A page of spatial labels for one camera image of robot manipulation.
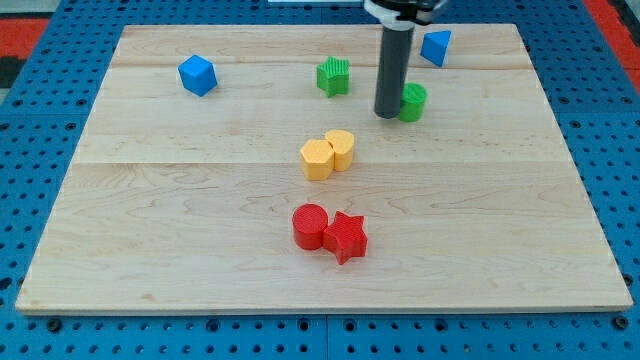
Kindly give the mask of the dark grey cylindrical pointer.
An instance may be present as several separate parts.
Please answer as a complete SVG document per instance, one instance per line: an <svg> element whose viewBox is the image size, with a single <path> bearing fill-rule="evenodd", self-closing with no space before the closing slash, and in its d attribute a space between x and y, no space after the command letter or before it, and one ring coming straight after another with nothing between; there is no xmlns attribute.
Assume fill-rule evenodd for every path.
<svg viewBox="0 0 640 360"><path fill-rule="evenodd" d="M413 27L383 27L374 103L374 112L380 118L390 119L400 113L413 35Z"/></svg>

